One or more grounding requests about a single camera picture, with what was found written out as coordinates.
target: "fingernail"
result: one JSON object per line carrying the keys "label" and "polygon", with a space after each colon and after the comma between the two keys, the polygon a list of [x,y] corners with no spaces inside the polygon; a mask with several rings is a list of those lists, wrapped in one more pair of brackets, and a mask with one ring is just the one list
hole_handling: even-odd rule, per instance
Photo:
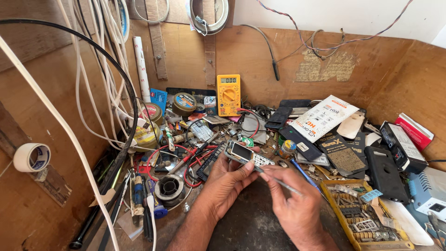
{"label": "fingernail", "polygon": [[262,173],[262,172],[260,173],[260,177],[262,177],[262,179],[264,179],[266,182],[269,181],[268,176],[266,174]]}

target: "man's right hand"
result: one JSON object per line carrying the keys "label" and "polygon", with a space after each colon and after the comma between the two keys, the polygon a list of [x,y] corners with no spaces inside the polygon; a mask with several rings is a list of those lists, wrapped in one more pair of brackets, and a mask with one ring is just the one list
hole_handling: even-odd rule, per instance
{"label": "man's right hand", "polygon": [[[290,168],[263,166],[260,176],[268,183],[273,198],[273,212],[283,230],[300,251],[338,251],[331,236],[322,229],[319,217],[321,194]],[[286,198],[282,186],[273,177],[282,180],[302,193],[290,192]]]}

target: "man's left hand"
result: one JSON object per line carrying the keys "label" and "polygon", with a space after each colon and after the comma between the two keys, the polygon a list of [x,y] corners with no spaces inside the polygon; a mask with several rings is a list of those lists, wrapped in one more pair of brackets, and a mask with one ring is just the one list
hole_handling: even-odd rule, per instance
{"label": "man's left hand", "polygon": [[[258,146],[251,150],[260,152]],[[238,168],[239,162],[229,160],[224,153],[220,154],[203,190],[194,202],[194,206],[200,207],[202,213],[208,216],[214,224],[217,224],[217,221],[226,214],[243,188],[259,176],[258,172],[252,172],[254,170],[253,161]]]}

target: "work surface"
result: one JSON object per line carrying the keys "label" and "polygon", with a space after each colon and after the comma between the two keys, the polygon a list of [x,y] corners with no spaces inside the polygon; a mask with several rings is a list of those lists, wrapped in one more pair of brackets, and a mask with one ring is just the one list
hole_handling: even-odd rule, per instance
{"label": "work surface", "polygon": [[[273,158],[275,161],[279,159],[281,158],[278,156]],[[195,188],[187,198],[186,202],[191,208],[200,190],[201,186]],[[122,215],[124,215],[124,207],[121,207],[118,218]],[[333,209],[325,200],[321,202],[320,215],[323,228],[332,236],[339,249],[342,251],[353,251],[354,248],[348,241]],[[174,233],[183,223],[185,216],[186,213],[179,206],[170,211],[164,218],[156,220],[157,250],[161,251],[167,248]],[[90,244],[89,251],[98,250],[105,228],[106,224],[103,223],[95,239]],[[121,250],[141,251],[152,249],[152,244],[144,240],[143,234],[132,242],[119,224],[115,224],[115,232]],[[113,250],[111,239],[108,241],[106,250]],[[268,185],[261,178],[254,181],[240,193],[234,205],[218,222],[209,242],[208,250],[297,250],[287,234],[282,230],[277,217],[274,215]],[[441,249],[437,246],[416,246],[416,250],[439,251]]]}

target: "yellow multimeter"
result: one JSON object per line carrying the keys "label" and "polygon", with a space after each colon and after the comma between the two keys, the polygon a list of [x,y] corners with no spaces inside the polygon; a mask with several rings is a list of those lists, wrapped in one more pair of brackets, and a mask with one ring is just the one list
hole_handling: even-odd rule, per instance
{"label": "yellow multimeter", "polygon": [[217,93],[219,101],[219,116],[239,116],[237,108],[240,108],[240,75],[218,75]]}

